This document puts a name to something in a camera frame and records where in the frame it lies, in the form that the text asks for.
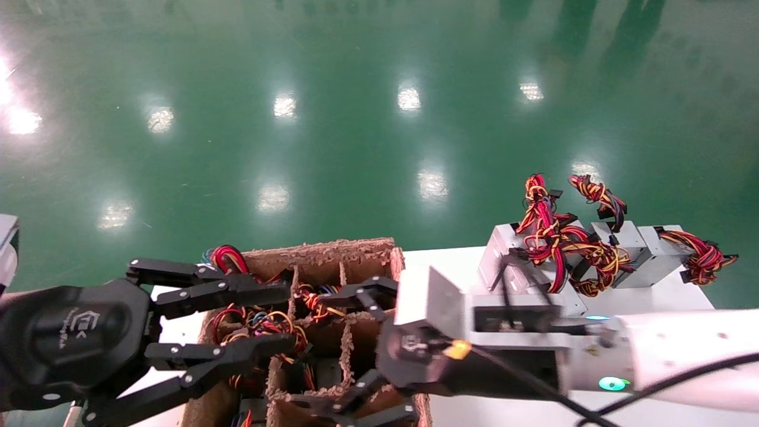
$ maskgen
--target black connector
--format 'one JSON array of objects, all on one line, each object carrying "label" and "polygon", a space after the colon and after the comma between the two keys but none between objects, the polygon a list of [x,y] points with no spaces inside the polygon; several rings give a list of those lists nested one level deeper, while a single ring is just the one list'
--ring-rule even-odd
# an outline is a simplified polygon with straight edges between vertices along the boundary
[{"label": "black connector", "polygon": [[598,210],[596,210],[598,213],[598,219],[599,220],[608,220],[609,218],[614,217],[614,213],[611,209],[606,209],[605,207],[599,207]]},{"label": "black connector", "polygon": [[591,267],[591,262],[585,258],[582,258],[582,260],[572,270],[572,280],[577,282],[580,281]]},{"label": "black connector", "polygon": [[530,260],[530,254],[525,248],[510,248],[509,255],[514,255],[517,259],[520,259],[522,261]]},{"label": "black connector", "polygon": [[687,271],[681,271],[680,278],[682,279],[683,283],[690,283],[693,280],[693,277]]},{"label": "black connector", "polygon": [[569,218],[559,223],[559,229],[562,229],[577,220],[577,215],[573,213],[567,213],[567,215],[569,215]]}]

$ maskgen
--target led indicator light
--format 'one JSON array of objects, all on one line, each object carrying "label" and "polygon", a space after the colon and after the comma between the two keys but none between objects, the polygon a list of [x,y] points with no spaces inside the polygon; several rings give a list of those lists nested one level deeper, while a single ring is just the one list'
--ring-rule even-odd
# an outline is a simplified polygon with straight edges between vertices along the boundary
[{"label": "led indicator light", "polygon": [[608,391],[621,391],[630,381],[617,377],[603,377],[598,381],[598,386]]}]

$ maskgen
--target green floor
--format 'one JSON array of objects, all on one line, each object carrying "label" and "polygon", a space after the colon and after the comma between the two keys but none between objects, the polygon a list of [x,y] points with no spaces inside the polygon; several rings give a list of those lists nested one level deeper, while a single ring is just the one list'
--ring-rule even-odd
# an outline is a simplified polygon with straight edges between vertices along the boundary
[{"label": "green floor", "polygon": [[[757,16],[707,0],[4,0],[14,288],[222,243],[484,245],[521,218],[528,175],[568,190],[591,173],[639,225],[740,253],[707,294],[755,307]],[[593,218],[574,192],[560,203]]]}]

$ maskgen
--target yellow wire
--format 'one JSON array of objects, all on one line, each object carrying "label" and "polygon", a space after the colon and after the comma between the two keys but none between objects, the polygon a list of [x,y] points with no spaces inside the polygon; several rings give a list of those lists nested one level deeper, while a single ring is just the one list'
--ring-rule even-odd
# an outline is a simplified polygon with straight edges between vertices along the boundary
[{"label": "yellow wire", "polygon": [[280,315],[280,316],[282,316],[287,321],[287,323],[290,325],[290,333],[292,334],[292,331],[294,330],[294,325],[292,324],[292,320],[290,320],[290,318],[285,313],[283,313],[283,312],[271,312],[271,313],[267,314],[266,316],[264,316],[263,318],[264,319],[265,318],[269,318],[270,316],[273,316],[273,315]]}]

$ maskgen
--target cardboard box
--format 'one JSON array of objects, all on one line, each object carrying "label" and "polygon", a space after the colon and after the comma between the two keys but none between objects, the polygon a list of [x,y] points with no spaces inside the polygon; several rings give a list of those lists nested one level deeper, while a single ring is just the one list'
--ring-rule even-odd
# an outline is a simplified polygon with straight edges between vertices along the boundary
[{"label": "cardboard box", "polygon": [[[360,283],[369,277],[380,275],[398,280],[404,268],[403,253],[392,239],[337,240],[329,243],[301,245],[292,248],[269,249],[243,253],[250,270],[268,279],[280,271],[294,271],[293,290],[303,280],[312,285]],[[290,298],[288,314],[295,315],[295,298]],[[211,343],[209,323],[219,312],[206,314],[205,328],[199,343]],[[339,397],[369,368],[374,367],[376,337],[380,325],[366,312],[352,313],[334,320],[328,325],[313,324],[310,317],[296,320],[302,326],[310,343],[312,353],[322,357],[339,359],[342,382],[331,388],[306,391],[305,394]],[[308,412],[290,403],[287,375],[282,361],[271,359],[265,395],[269,399],[266,424],[268,427],[307,427],[320,422]],[[366,416],[400,404],[401,397],[385,386],[369,403],[360,408],[357,416]],[[225,382],[218,384],[200,399],[189,402],[182,414],[181,427],[228,427],[236,412],[237,393]],[[420,414],[419,427],[430,427],[429,397],[414,396],[414,404]]]}]

